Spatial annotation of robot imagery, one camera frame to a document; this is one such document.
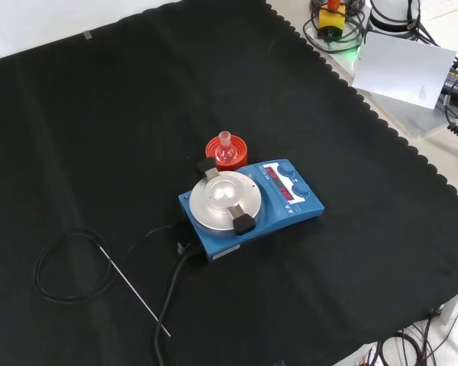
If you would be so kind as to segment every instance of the control panel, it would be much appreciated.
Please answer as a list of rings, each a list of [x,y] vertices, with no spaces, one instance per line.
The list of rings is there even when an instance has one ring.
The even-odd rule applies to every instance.
[[[294,166],[286,160],[267,162],[260,166],[260,171],[267,181],[283,197],[285,204],[304,202],[311,195],[311,188],[297,173]]]

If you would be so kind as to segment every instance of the metal probe rod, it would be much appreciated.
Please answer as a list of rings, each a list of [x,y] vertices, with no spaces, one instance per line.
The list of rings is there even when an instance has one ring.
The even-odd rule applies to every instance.
[[[143,300],[143,298],[137,293],[137,291],[134,289],[134,287],[132,287],[132,284],[126,279],[126,277],[124,276],[124,274],[121,272],[121,270],[118,268],[117,265],[115,265],[114,261],[111,260],[111,258],[108,256],[108,254],[105,252],[105,250],[99,246],[100,250],[102,251],[102,253],[104,253],[105,257],[107,257],[107,259],[110,261],[110,263],[112,263],[112,265],[114,266],[114,268],[117,270],[117,272],[119,272],[119,274],[121,275],[121,277],[124,279],[125,283],[131,288],[131,290],[136,294],[137,298],[139,298],[140,302],[143,303],[143,305],[146,307],[146,309],[151,313],[151,315],[153,316],[153,318],[158,321],[158,318],[156,315],[154,315],[153,311],[150,309],[149,306],[147,306],[146,302]],[[171,337],[171,334],[168,333],[168,331],[166,330],[166,328],[164,327],[163,324],[161,324],[161,328],[163,328],[163,330],[165,331],[166,335]]]

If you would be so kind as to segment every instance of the red digital display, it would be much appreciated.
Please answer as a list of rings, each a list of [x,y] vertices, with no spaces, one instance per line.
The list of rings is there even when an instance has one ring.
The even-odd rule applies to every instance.
[[[285,197],[287,201],[293,201],[293,196],[289,193],[289,190],[282,183],[282,181],[280,181],[280,178],[278,178],[278,175],[276,175],[273,168],[267,167],[265,169],[268,172],[268,175],[270,176],[270,178],[275,182],[276,186],[279,188],[280,192],[282,192],[283,197]]]

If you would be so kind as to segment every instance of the yellow object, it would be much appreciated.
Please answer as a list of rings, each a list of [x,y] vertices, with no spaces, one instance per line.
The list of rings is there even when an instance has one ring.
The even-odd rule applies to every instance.
[[[341,30],[341,34],[344,30],[344,21],[345,18],[341,14],[336,14],[336,13],[330,13],[329,11],[326,10],[326,7],[321,8],[319,11],[319,25],[318,28],[324,28],[324,27],[334,27],[338,28]],[[346,6],[345,5],[340,5],[340,7],[337,9],[340,13],[345,14],[346,11]]]

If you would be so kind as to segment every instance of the white paper card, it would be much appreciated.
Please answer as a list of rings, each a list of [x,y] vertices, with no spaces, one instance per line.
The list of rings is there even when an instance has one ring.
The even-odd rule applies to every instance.
[[[434,109],[456,51],[369,32],[353,87]]]

